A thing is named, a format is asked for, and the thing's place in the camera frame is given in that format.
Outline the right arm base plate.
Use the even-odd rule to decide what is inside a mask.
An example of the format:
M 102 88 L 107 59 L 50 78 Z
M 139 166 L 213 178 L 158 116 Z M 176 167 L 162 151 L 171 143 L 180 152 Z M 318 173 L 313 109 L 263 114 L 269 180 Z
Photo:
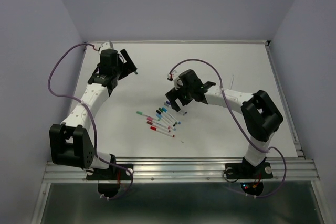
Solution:
M 222 177 L 229 183 L 241 180 L 242 191 L 255 198 L 261 196 L 264 190 L 264 179 L 272 179 L 273 173 L 269 162 L 264 162 L 256 167 L 245 163 L 225 164 Z

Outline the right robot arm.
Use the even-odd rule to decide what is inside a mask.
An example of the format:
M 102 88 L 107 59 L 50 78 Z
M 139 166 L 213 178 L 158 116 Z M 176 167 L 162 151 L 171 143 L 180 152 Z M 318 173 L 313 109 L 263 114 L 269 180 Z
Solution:
M 180 104 L 186 106 L 196 101 L 227 108 L 243 116 L 250 136 L 241 170 L 248 177 L 258 174 L 260 164 L 266 160 L 270 140 L 284 120 L 268 93 L 263 90 L 244 93 L 224 89 L 210 81 L 203 83 L 191 69 L 181 74 L 173 71 L 167 79 L 174 87 L 166 93 L 166 98 L 176 112 L 181 110 Z

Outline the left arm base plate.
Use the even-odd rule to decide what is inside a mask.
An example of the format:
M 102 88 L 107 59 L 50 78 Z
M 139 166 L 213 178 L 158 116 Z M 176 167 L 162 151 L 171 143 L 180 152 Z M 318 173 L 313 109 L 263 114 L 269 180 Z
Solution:
M 86 180 L 97 182 L 97 191 L 101 199 L 116 200 L 125 196 L 133 185 L 133 164 L 121 164 L 123 169 L 90 168 L 86 170 Z

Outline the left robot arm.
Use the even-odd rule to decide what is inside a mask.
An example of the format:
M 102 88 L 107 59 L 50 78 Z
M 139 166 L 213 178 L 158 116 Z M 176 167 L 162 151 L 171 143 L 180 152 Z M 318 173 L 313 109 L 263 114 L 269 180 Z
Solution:
M 99 50 L 100 62 L 89 78 L 83 96 L 73 111 L 49 130 L 52 162 L 57 165 L 98 169 L 106 179 L 113 178 L 117 169 L 114 155 L 99 153 L 95 116 L 111 96 L 118 82 L 135 73 L 137 67 L 125 49 Z

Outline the dark green pen body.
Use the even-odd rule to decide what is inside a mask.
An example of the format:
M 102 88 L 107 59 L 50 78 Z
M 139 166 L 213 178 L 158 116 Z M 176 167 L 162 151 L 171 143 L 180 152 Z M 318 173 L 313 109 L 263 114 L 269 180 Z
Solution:
M 232 75 L 231 80 L 230 80 L 230 84 L 229 84 L 229 89 L 231 90 L 233 87 L 233 82 L 234 82 L 234 75 Z

